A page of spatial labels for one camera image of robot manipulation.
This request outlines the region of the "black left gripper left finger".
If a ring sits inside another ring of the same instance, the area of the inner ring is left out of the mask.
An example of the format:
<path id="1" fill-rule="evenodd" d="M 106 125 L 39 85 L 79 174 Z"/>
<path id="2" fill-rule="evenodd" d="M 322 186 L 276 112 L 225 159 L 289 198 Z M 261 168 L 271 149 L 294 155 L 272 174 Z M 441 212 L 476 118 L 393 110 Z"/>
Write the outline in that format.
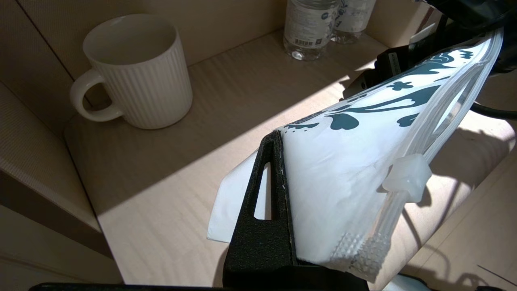
<path id="1" fill-rule="evenodd" d="M 271 219 L 254 216 L 263 170 L 270 164 Z M 279 131 L 262 138 L 223 266 L 224 280 L 269 280 L 297 264 Z"/>

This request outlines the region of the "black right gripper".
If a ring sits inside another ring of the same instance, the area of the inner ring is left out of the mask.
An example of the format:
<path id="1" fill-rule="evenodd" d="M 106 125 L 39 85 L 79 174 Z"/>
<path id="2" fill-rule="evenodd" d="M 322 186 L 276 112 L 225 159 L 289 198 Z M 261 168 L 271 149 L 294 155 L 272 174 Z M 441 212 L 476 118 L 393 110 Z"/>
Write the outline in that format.
<path id="1" fill-rule="evenodd" d="M 345 87 L 343 99 L 373 88 L 416 65 L 420 61 L 420 57 L 411 47 L 411 45 L 406 45 L 389 48 L 378 55 L 374 61 L 374 68 L 363 71 L 350 85 Z"/>

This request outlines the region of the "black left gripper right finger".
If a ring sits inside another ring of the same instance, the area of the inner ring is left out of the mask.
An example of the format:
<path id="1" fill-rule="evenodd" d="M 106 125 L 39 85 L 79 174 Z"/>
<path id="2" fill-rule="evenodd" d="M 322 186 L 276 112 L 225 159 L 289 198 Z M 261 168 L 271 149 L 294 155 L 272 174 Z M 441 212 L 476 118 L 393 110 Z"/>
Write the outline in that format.
<path id="1" fill-rule="evenodd" d="M 329 269 L 307 261 L 298 261 L 298 267 L 305 276 L 318 284 L 367 284 L 367 281 L 361 279 L 349 272 Z"/>

